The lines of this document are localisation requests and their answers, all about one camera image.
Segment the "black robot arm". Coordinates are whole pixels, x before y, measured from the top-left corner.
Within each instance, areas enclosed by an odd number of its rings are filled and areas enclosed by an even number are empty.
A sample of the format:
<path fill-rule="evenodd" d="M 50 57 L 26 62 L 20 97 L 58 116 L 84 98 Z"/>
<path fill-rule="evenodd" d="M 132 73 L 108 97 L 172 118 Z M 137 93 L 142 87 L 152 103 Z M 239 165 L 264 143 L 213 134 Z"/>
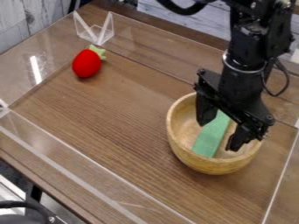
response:
<path fill-rule="evenodd" d="M 192 0 L 185 8 L 172 0 L 156 0 L 170 12 L 189 16 L 217 0 Z M 221 73 L 197 71 L 196 120 L 208 124 L 222 112 L 237 124 L 226 143 L 239 151 L 253 140 L 261 140 L 275 118 L 261 101 L 261 94 L 277 97 L 267 81 L 273 68 L 284 69 L 279 57 L 295 41 L 291 21 L 295 0 L 220 0 L 229 7 L 229 42 L 221 56 Z"/>

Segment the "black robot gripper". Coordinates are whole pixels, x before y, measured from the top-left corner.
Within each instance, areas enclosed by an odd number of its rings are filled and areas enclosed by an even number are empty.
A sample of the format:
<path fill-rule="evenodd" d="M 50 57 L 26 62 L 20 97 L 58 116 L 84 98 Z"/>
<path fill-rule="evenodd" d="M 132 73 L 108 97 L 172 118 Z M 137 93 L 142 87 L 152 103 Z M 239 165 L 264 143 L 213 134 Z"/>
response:
<path fill-rule="evenodd" d="M 221 74 L 204 69 L 197 72 L 193 89 L 198 125 L 208 124 L 218 111 L 237 124 L 228 137 L 226 151 L 239 151 L 251 140 L 261 140 L 275 124 L 275 118 L 261 100 L 275 61 L 241 61 L 224 53 Z"/>

